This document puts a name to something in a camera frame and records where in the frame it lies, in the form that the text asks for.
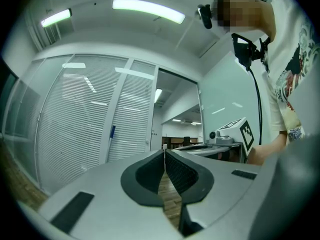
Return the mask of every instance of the black cable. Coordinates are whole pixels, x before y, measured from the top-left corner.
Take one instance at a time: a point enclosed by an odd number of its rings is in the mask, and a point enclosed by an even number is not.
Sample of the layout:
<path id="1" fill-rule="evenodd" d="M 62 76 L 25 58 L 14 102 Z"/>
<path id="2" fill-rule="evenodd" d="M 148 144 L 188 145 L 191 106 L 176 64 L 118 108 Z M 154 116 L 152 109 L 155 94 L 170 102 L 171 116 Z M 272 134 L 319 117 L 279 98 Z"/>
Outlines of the black cable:
<path id="1" fill-rule="evenodd" d="M 259 87 L 255 78 L 254 73 L 252 72 L 252 70 L 250 68 L 248 68 L 248 71 L 251 73 L 253 80 L 254 80 L 254 85 L 255 85 L 255 90 L 256 90 L 256 95 L 257 95 L 257 99 L 258 99 L 258 115 L 259 115 L 259 131 L 260 131 L 260 136 L 259 136 L 259 145 L 261 145 L 262 143 L 262 106 L 261 106 L 261 98 L 260 98 L 260 91 L 259 91 Z"/>

